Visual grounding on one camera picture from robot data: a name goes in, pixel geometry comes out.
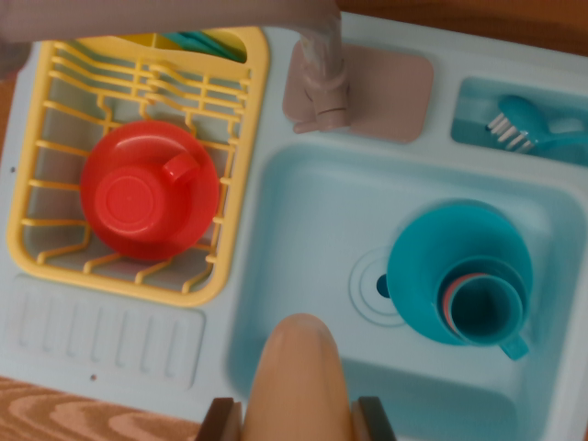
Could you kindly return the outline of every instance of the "blue brush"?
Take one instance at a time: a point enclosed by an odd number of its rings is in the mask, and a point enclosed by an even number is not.
[[[520,96],[502,99],[498,108],[503,113],[488,124],[486,129],[498,137],[498,142],[510,141],[505,148],[507,151],[528,153],[535,147],[588,144],[588,133],[585,131],[551,133],[540,110]]]

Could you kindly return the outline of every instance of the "cup handle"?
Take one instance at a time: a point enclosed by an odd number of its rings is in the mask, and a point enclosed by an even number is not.
[[[523,340],[523,337],[520,335],[517,335],[508,342],[501,344],[500,347],[504,353],[507,354],[508,357],[513,361],[522,358],[526,355],[527,352],[529,352],[529,347],[526,345],[525,340]]]
[[[184,185],[198,175],[200,165],[190,153],[180,153],[164,165],[164,172],[173,185]]]

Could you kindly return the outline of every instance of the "sink drain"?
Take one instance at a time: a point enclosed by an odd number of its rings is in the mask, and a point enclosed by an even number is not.
[[[380,326],[401,326],[404,320],[394,308],[386,285],[390,248],[378,248],[361,257],[349,278],[349,294],[357,311]]]

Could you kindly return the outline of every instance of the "teal cup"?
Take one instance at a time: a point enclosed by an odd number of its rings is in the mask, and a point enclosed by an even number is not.
[[[453,279],[440,294],[440,314],[448,330],[464,344],[498,345],[513,360],[528,352],[519,335],[525,305],[507,280],[471,273]]]

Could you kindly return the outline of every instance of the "faucet base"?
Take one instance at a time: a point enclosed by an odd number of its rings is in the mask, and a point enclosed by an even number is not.
[[[349,131],[395,142],[416,140],[429,105],[433,65],[425,57],[352,44],[344,45],[343,56],[349,79]],[[305,90],[304,63],[297,43],[283,109],[290,120],[311,127],[316,114]]]

